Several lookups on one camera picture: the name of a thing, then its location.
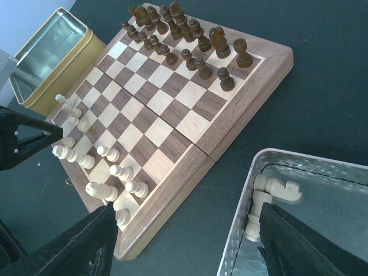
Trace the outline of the light piece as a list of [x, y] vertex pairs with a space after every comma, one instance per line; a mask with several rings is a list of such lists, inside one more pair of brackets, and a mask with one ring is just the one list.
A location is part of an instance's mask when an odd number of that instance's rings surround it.
[[91, 155], [82, 155], [76, 153], [73, 149], [62, 145], [56, 145], [52, 149], [52, 153], [62, 160], [70, 163], [77, 162], [81, 167], [91, 169], [95, 165], [95, 158]]
[[129, 182], [133, 179], [133, 171], [129, 167], [112, 165], [109, 169], [109, 173], [123, 182]]
[[77, 127], [77, 129], [83, 133], [86, 133], [90, 127], [89, 123], [87, 121], [81, 121], [78, 118], [75, 117], [69, 117], [68, 123]]
[[119, 227], [127, 225], [130, 220], [130, 214], [127, 209], [116, 210], [116, 222]]
[[97, 153], [102, 157], [107, 158], [107, 160], [110, 162], [116, 162], [120, 157], [120, 152], [117, 149], [109, 149], [108, 147], [102, 145], [97, 148]]
[[125, 184], [125, 189], [139, 198], [146, 197], [149, 192], [148, 185], [143, 182], [129, 181]]
[[66, 98], [65, 96], [61, 95], [61, 94], [57, 94], [55, 96], [55, 100], [58, 101], [61, 104], [65, 104], [68, 105], [70, 107], [74, 107], [75, 105], [75, 101], [72, 98]]
[[85, 187], [85, 191], [92, 197], [110, 202], [113, 202], [118, 197], [117, 188], [104, 183], [89, 182]]

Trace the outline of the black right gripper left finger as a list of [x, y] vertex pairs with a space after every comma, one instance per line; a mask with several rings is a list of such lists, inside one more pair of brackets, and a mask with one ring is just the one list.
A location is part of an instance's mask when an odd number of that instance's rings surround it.
[[100, 206], [38, 250], [25, 248], [1, 224], [1, 275], [110, 275], [118, 227], [111, 205]]

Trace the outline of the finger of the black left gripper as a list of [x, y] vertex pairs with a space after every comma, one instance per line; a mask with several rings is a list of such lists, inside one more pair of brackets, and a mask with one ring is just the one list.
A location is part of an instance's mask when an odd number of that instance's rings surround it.
[[1, 107], [1, 170], [9, 170], [63, 138], [63, 129]]

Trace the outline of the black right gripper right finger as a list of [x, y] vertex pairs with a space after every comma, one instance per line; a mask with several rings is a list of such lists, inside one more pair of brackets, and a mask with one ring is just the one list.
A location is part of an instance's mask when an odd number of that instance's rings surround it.
[[367, 262], [342, 249], [276, 204], [260, 213], [258, 250], [268, 275], [367, 275]]

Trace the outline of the light chess piece tray edge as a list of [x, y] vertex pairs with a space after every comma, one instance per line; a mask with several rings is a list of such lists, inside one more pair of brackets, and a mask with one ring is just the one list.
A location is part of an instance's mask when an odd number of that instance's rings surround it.
[[75, 117], [75, 118], [79, 118], [82, 114], [80, 109], [73, 108], [68, 104], [63, 104], [62, 110], [66, 111], [70, 116]]

